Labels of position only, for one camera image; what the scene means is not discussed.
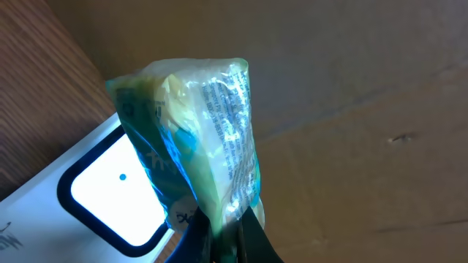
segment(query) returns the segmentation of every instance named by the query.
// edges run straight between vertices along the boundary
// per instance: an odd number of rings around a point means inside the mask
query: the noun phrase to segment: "wood grain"
[[[113,112],[104,81],[44,1],[1,3],[0,200]]]

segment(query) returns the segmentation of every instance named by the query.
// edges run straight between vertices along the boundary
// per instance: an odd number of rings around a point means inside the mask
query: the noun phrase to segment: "crinkled plastic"
[[[215,238],[248,206],[264,225],[245,60],[155,61],[106,86],[171,228],[197,205]]]

